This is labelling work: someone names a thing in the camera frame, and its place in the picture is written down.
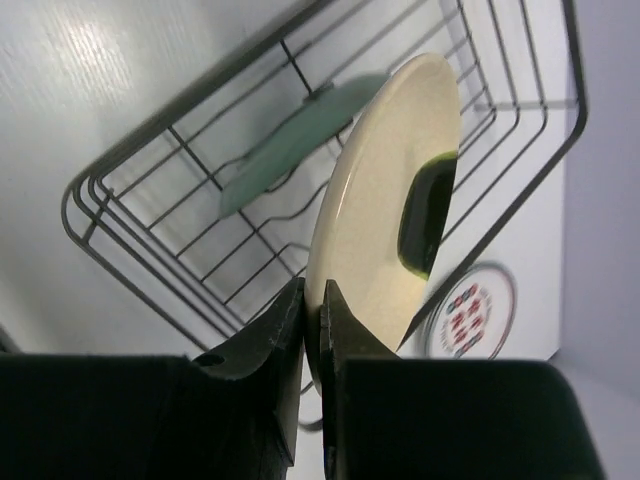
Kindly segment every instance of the dish rack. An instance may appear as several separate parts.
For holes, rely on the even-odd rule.
[[[531,171],[428,298],[415,331],[584,129],[570,0],[298,2],[79,173],[64,192],[65,230],[180,335],[209,349],[304,275],[352,124],[257,201],[219,219],[220,191],[247,152],[314,91],[362,72],[393,72],[429,51],[458,74],[463,136],[454,198],[478,186],[465,193],[443,242],[518,165],[530,162]],[[507,144],[513,153],[505,156]]]

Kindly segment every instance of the black wire dish rack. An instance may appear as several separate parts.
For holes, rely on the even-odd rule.
[[[362,72],[393,72],[421,52],[443,54],[458,74],[463,136],[443,246],[458,232],[468,248],[415,331],[584,129],[570,0],[293,5],[73,179],[62,202],[68,235],[180,335],[211,348],[304,275],[351,126],[225,219],[216,216],[222,187],[305,97]],[[491,212],[484,226],[464,233],[482,208]]]

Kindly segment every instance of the cream-colored plate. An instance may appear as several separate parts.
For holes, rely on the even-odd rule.
[[[319,388],[319,310],[336,280],[353,314],[396,350],[420,306],[426,278],[398,255],[410,187],[419,171],[458,150],[456,78],[440,55],[420,55],[378,92],[340,156],[322,202],[307,268],[307,355]]]

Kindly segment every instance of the metal wire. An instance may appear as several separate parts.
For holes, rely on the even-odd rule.
[[[251,102],[255,95],[259,95],[267,85],[283,72],[291,72],[299,80],[299,85],[304,88],[307,96],[313,95],[318,89],[325,87],[334,81],[336,77],[342,75],[347,69],[361,61],[372,49],[388,41],[393,32],[402,28],[404,22],[417,15],[419,10],[429,4],[429,0],[416,0],[404,10],[399,11],[384,26],[378,29],[373,35],[364,39],[360,44],[353,45],[348,51],[336,52],[337,63],[330,69],[328,74],[317,74],[311,78],[305,72],[305,65],[312,58],[317,48],[325,46],[333,35],[341,29],[349,28],[351,22],[358,22],[363,13],[379,0],[366,0],[357,2],[347,8],[339,17],[326,25],[320,32],[315,33],[311,38],[298,42],[296,47],[291,47],[295,42],[290,38],[293,34],[301,31],[307,22],[321,14],[325,8],[334,8],[340,4],[340,0],[331,2],[330,0],[303,2],[294,6],[291,11],[286,12],[275,24],[260,32],[256,38],[250,41],[243,49],[233,52],[229,58],[221,65],[214,67],[202,79],[198,80],[191,88],[181,94],[174,102],[169,104],[158,115],[150,119],[146,124],[134,131],[129,137],[115,146],[83,170],[73,179],[65,191],[62,202],[63,225],[71,239],[94,258],[105,270],[123,283],[134,295],[144,301],[152,308],[160,318],[169,323],[176,331],[191,341],[199,349],[206,350],[213,345],[210,341],[203,340],[202,336],[185,326],[181,318],[176,318],[170,313],[171,309],[167,302],[178,302],[185,306],[194,316],[200,319],[206,328],[209,328],[217,336],[228,338],[242,328],[247,322],[252,321],[278,295],[280,289],[286,283],[286,279],[292,276],[302,275],[305,271],[304,259],[309,249],[310,238],[284,238],[278,239],[274,232],[286,232],[287,227],[302,220],[313,223],[315,212],[320,204],[324,191],[328,183],[327,169],[326,178],[318,181],[309,188],[307,197],[295,205],[289,205],[291,211],[274,210],[260,218],[251,209],[243,209],[232,219],[210,219],[205,222],[197,231],[190,232],[188,238],[181,238],[180,245],[174,245],[165,235],[165,230],[171,227],[172,222],[178,213],[188,208],[190,202],[196,197],[209,192],[211,189],[212,204],[215,201],[213,196],[219,195],[223,188],[225,172],[239,165],[251,151],[260,144],[267,141],[269,136],[277,129],[277,126],[265,131],[261,138],[256,139],[253,146],[241,155],[228,159],[218,159],[215,166],[209,163],[198,154],[194,148],[196,140],[200,140],[215,129],[221,122],[226,121],[229,115],[236,109],[245,107]],[[500,70],[506,79],[506,94],[497,97],[492,85],[488,81],[487,71],[483,65],[483,59],[479,55],[477,40],[471,27],[468,14],[465,10],[465,2],[457,0],[455,7],[445,12],[441,18],[425,26],[425,32],[418,38],[409,42],[409,45],[400,49],[392,61],[386,65],[379,65],[381,71],[393,72],[407,61],[412,55],[425,48],[429,49],[430,42],[441,32],[449,29],[452,25],[461,28],[463,35],[461,38],[452,39],[451,44],[442,53],[450,61],[467,58],[468,61],[460,61],[459,75],[457,82],[461,89],[465,89],[465,102],[461,107],[465,123],[464,135],[461,141],[459,158],[461,162],[466,162],[466,173],[458,180],[454,187],[457,193],[465,185],[470,184],[476,178],[477,172],[481,171],[497,151],[506,142],[512,142],[516,138],[516,133],[520,132],[523,115],[540,114],[540,125],[536,132],[527,139],[523,139],[519,144],[512,158],[501,167],[492,181],[486,185],[470,203],[468,208],[460,214],[452,227],[443,236],[442,242],[451,238],[453,233],[466,221],[469,215],[486,200],[493,189],[503,181],[510,170],[523,158],[530,148],[541,141],[545,133],[551,112],[564,112],[577,110],[578,117],[574,130],[568,135],[562,145],[549,158],[548,162],[534,175],[525,189],[517,195],[515,201],[511,203],[500,215],[498,221],[488,229],[477,245],[469,250],[463,262],[453,270],[442,286],[427,301],[425,306],[418,312],[412,323],[410,333],[420,325],[428,313],[437,305],[444,296],[448,288],[451,287],[480,255],[500,229],[520,208],[524,201],[532,194],[537,186],[550,173],[553,166],[562,158],[568,149],[576,141],[584,128],[586,122],[586,94],[584,81],[582,78],[582,65],[575,25],[573,3],[570,0],[558,0],[562,3],[566,21],[567,41],[571,56],[571,80],[575,84],[575,98],[551,98],[547,97],[544,88],[544,74],[540,65],[539,53],[536,50],[536,42],[532,33],[531,19],[527,2],[519,1],[521,23],[526,41],[526,52],[532,67],[533,85],[535,86],[535,98],[523,97],[518,91],[517,82],[514,79],[513,67],[507,51],[504,34],[504,26],[501,25],[499,15],[496,12],[496,5],[493,0],[486,0],[486,8],[492,23],[496,41],[495,58]],[[228,100],[219,109],[211,112],[211,115],[191,132],[183,132],[179,127],[181,119],[187,115],[194,107],[200,105],[209,96],[217,95],[222,86],[233,79],[246,68],[251,66],[256,60],[271,52],[274,56],[280,55],[271,68],[257,77],[250,86],[244,88],[234,98]],[[510,124],[506,129],[498,132],[485,151],[478,153],[480,144],[489,138],[489,133],[495,130],[498,119],[510,119]],[[349,125],[344,126],[335,132],[339,153],[343,146],[343,138],[348,133]],[[138,169],[133,178],[127,179],[126,184],[114,188],[112,179],[123,169],[134,166],[138,161],[137,153],[145,152],[147,146],[157,138],[163,138],[168,142],[170,148],[167,153],[158,156],[144,169]],[[141,210],[133,208],[134,197],[144,189],[148,183],[152,183],[155,177],[163,169],[173,162],[183,162],[189,165],[193,171],[197,171],[198,180],[179,198],[173,200],[170,205],[164,205],[161,211],[154,214],[152,218],[148,214],[143,214]],[[258,202],[269,202],[270,199],[285,195],[287,189],[294,186],[300,178],[308,177],[309,172],[317,168],[317,160],[314,156],[307,159],[296,169],[274,184]],[[83,225],[72,219],[78,217],[86,219]],[[207,238],[215,236],[224,238],[224,234],[231,223],[241,225],[243,234],[239,239],[228,245],[228,249],[219,255],[219,258],[211,261],[211,264],[203,265],[194,261],[194,251],[196,247]],[[119,253],[107,252],[102,242],[97,242],[98,236],[104,236],[116,246]],[[238,278],[234,285],[221,285],[217,277],[225,268],[231,268],[235,262],[243,255],[243,251],[252,245],[259,245],[264,249],[264,257],[260,257],[255,267],[250,271],[243,272],[246,275]],[[120,255],[124,261],[133,266],[137,266],[140,275],[153,280],[154,285],[159,285],[160,290],[155,287],[150,288],[149,284],[141,281],[141,277],[132,276],[125,273],[120,260],[116,261],[113,255]],[[272,269],[277,268],[278,275],[273,278],[280,278],[279,283],[267,285],[265,298],[262,304],[246,308],[241,305],[241,297],[249,295],[249,292],[256,282],[260,282],[261,276]]]

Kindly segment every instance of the plate with red dots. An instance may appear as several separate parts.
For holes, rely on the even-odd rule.
[[[425,353],[432,358],[495,358],[516,309],[513,276],[495,262],[477,263],[430,316]]]

